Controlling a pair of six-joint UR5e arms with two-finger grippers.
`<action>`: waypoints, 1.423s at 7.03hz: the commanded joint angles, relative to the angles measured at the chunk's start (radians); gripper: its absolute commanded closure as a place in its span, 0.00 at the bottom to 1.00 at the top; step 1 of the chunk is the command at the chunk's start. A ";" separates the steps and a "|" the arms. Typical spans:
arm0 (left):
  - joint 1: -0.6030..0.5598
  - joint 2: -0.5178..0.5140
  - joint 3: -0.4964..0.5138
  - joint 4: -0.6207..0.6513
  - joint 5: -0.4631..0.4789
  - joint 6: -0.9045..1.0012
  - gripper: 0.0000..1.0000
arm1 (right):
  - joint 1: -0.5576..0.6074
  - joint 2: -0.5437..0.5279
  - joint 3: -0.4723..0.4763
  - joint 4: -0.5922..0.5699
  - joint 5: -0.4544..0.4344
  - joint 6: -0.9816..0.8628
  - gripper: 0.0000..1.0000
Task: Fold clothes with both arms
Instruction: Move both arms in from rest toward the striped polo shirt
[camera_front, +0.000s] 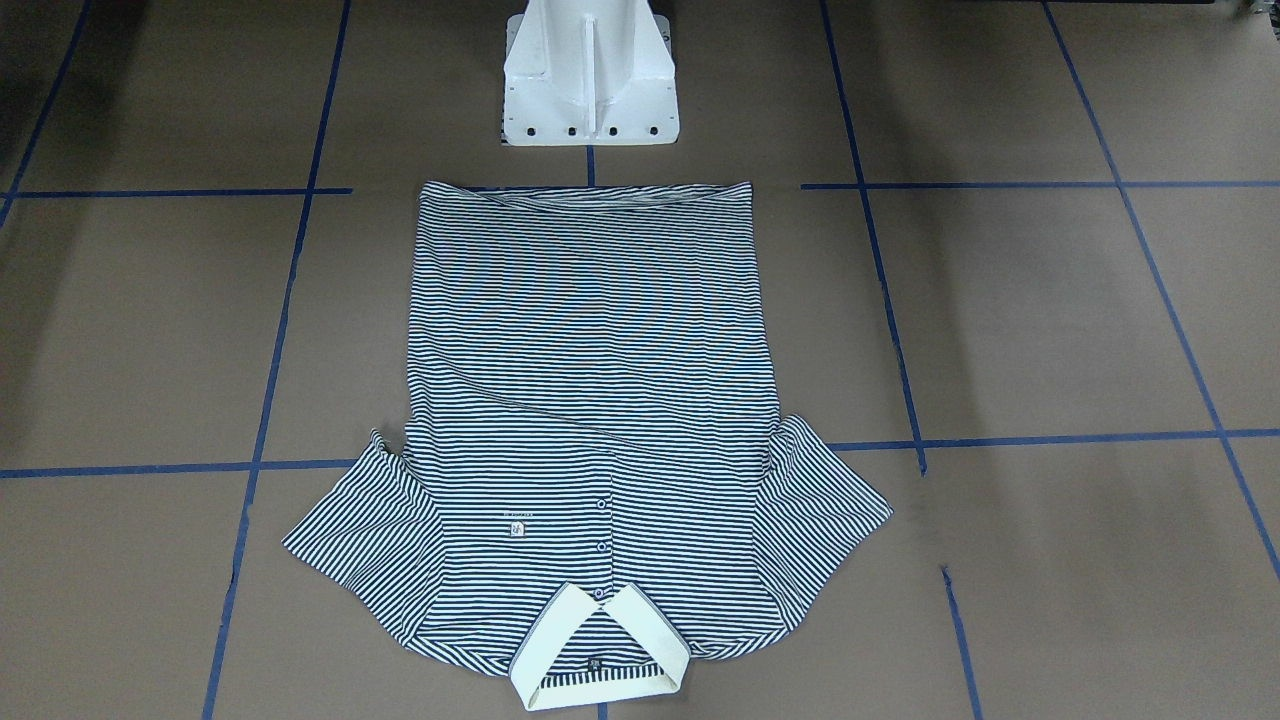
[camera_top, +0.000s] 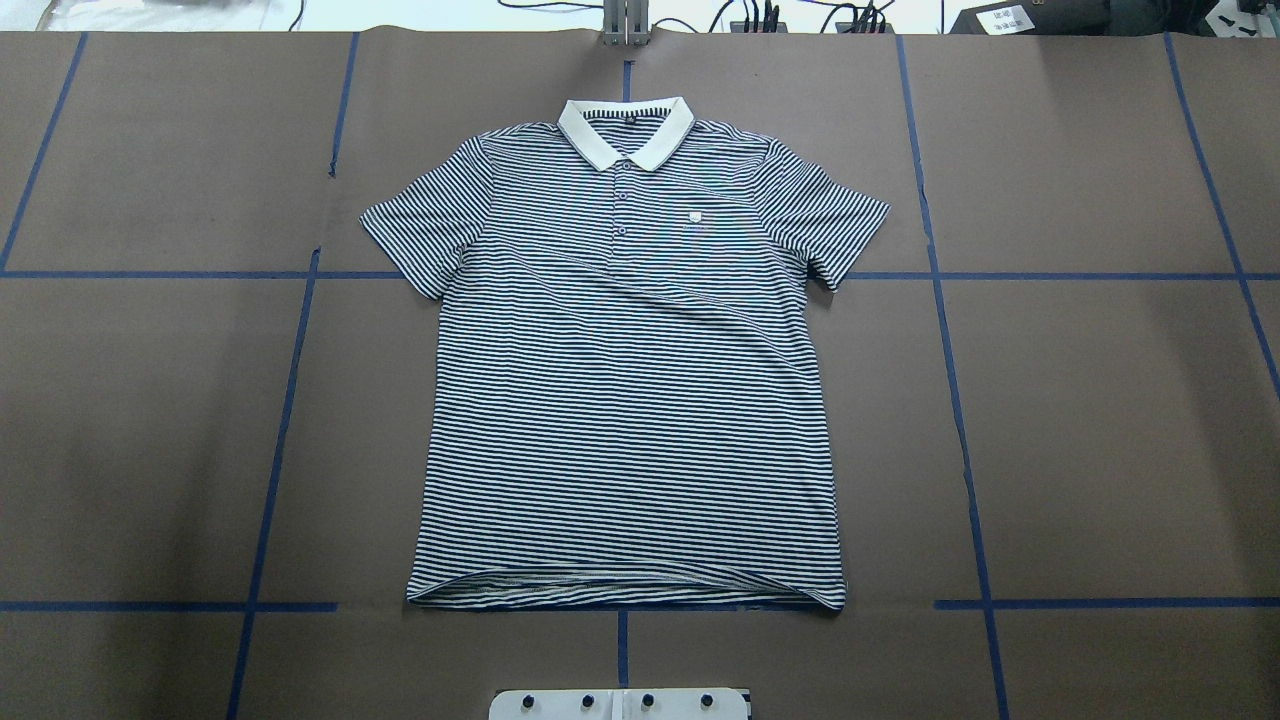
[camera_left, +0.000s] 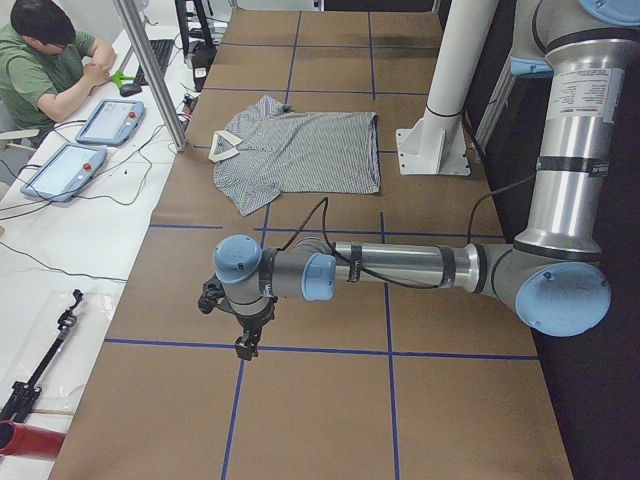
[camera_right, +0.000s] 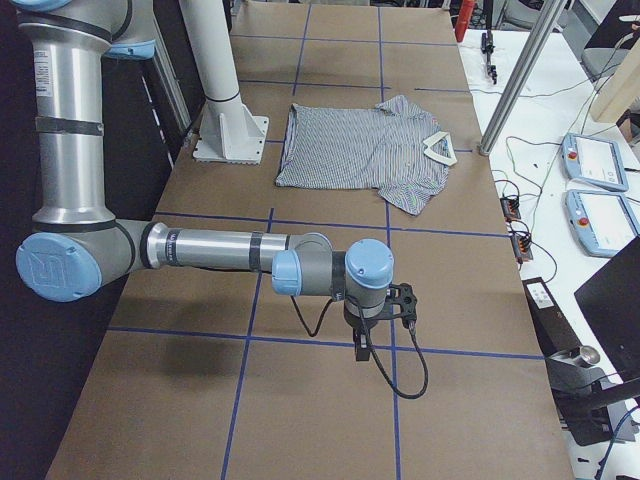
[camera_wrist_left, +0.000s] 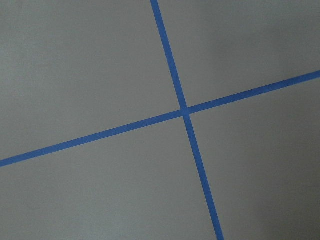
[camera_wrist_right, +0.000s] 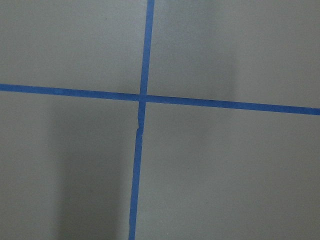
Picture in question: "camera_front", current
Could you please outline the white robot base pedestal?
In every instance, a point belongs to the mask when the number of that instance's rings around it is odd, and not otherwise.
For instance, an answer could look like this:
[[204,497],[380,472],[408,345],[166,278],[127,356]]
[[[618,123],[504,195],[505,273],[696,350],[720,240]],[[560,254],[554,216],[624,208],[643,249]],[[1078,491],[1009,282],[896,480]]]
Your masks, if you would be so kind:
[[506,22],[503,72],[511,146],[678,141],[669,19],[648,1],[530,1]]

